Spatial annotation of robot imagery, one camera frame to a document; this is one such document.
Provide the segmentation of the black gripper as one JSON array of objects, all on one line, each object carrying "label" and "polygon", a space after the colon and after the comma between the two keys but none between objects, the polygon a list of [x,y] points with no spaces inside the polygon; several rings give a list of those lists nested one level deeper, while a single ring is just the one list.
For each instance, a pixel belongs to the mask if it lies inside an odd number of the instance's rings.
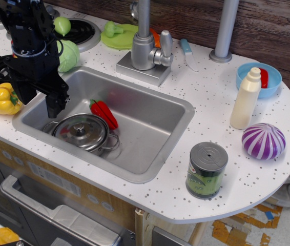
[{"label": "black gripper", "polygon": [[27,105],[41,92],[46,95],[49,118],[56,118],[70,101],[68,85],[58,75],[59,52],[57,42],[43,41],[39,50],[20,49],[11,41],[12,55],[6,58],[11,85],[20,101]]}]

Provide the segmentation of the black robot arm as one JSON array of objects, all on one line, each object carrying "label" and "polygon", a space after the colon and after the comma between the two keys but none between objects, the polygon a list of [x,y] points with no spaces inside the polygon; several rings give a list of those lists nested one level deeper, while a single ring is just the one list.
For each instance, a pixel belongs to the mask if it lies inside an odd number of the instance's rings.
[{"label": "black robot arm", "polygon": [[0,19],[11,36],[12,57],[5,59],[12,87],[23,104],[45,94],[49,118],[56,118],[69,99],[68,85],[58,74],[53,17],[43,1],[0,1]]}]

